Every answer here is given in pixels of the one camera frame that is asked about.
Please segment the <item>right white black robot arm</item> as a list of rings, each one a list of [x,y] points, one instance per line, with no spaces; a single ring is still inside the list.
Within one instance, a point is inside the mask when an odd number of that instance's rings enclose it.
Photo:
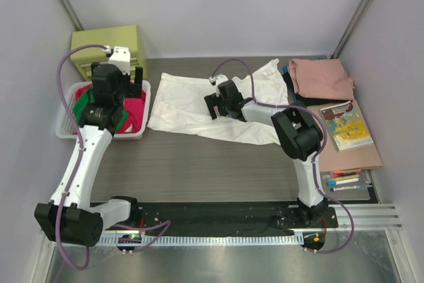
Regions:
[[[319,179],[319,150],[323,132],[301,102],[278,107],[244,98],[232,80],[209,79],[215,92],[204,97],[213,120],[228,117],[273,127],[284,153],[293,160],[298,183],[297,214],[306,225],[323,222],[328,199]]]

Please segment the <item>white printed t shirt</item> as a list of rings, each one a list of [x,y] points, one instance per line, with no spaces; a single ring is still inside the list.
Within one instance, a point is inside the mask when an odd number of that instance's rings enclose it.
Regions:
[[[264,103],[288,103],[288,89],[278,69],[279,60],[270,60],[253,72],[255,97]],[[228,117],[212,119],[204,101],[215,92],[206,78],[161,74],[147,127],[154,131],[197,135],[220,141],[245,144],[279,144],[271,125],[244,123]]]

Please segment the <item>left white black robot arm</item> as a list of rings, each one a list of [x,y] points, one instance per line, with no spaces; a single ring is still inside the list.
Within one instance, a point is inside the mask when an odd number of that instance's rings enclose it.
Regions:
[[[77,121],[77,141],[66,172],[48,203],[36,206],[34,216],[47,238],[56,243],[93,247],[102,232],[118,223],[140,218],[136,198],[115,196],[90,206],[91,190],[107,147],[123,119],[124,102],[141,97],[143,69],[135,77],[114,64],[94,63],[87,104]]]

